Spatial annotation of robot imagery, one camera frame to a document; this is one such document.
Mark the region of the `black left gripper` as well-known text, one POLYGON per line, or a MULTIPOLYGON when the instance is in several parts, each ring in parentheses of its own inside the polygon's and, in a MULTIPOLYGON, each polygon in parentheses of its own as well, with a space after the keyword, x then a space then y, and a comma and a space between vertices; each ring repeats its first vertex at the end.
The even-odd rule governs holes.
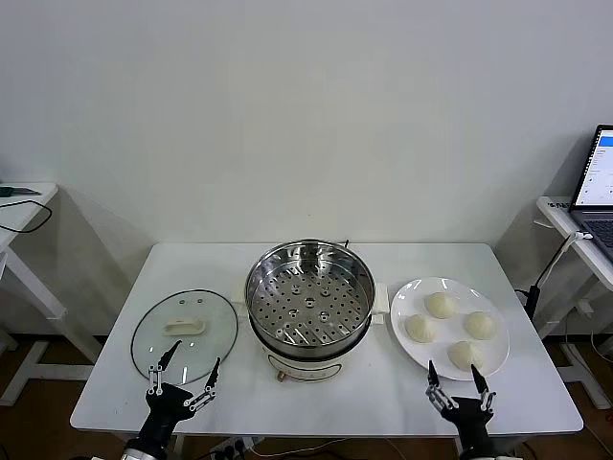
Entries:
POLYGON ((155 364, 148 367, 148 393, 146 402, 149 414, 139 432, 138 439, 149 446, 165 449, 176 426, 193 417, 193 412, 201 410, 216 397, 216 383, 221 358, 216 359, 203 391, 197 395, 164 382, 163 374, 178 347, 177 340, 166 350, 155 364))

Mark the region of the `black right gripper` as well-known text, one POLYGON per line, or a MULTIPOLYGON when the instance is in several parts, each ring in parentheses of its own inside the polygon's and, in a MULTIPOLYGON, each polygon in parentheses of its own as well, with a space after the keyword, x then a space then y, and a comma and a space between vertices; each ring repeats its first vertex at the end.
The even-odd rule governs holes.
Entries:
POLYGON ((487 424, 493 417, 492 405, 496 393, 489 391, 486 379, 474 364, 470 365, 470 369, 480 400, 464 397, 453 400, 449 397, 442 390, 432 360, 428 361, 428 386, 425 394, 439 412, 446 410, 446 420, 457 428, 462 451, 494 451, 487 424))

